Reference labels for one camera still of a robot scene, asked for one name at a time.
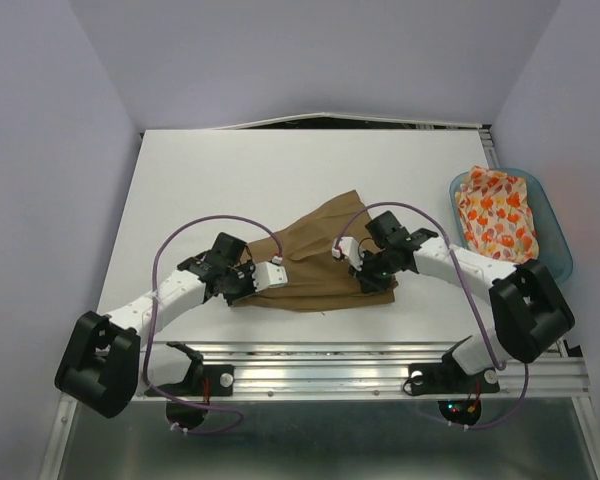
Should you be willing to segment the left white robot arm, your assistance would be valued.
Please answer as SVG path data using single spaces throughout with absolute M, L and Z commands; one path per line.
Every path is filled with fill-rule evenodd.
M 119 415 L 137 395 L 167 399 L 169 413 L 198 397 L 192 417 L 200 424 L 213 395 L 229 396 L 221 381 L 230 365 L 207 367 L 201 352 L 155 336 L 185 313 L 221 297 L 228 305 L 285 284 L 277 262 L 255 262 L 243 240 L 221 232 L 213 246 L 180 262 L 148 292 L 104 314 L 76 321 L 54 378 L 55 387 L 105 418 Z

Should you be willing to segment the brown pleated skirt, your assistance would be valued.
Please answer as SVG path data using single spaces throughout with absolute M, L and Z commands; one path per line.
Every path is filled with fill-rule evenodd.
M 331 255 L 331 246 L 350 218 L 364 207 L 355 190 L 342 193 L 276 232 L 283 247 L 286 286 L 268 289 L 239 300 L 237 307 L 256 306 L 294 312 L 326 312 L 391 304 L 389 290 L 365 294 L 343 261 Z

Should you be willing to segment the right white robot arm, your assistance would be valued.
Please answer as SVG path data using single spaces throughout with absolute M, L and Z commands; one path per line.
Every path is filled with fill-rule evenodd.
M 412 272 L 460 288 L 470 304 L 482 299 L 494 325 L 449 350 L 440 362 L 440 378 L 452 390 L 471 384 L 476 374 L 500 369 L 510 360 L 530 364 L 575 325 L 575 317 L 549 269 L 531 259 L 522 264 L 495 260 L 450 242 L 441 231 L 408 231 L 386 211 L 365 226 L 376 246 L 339 236 L 332 255 L 349 264 L 351 276 L 365 293 L 388 290 L 399 272 Z

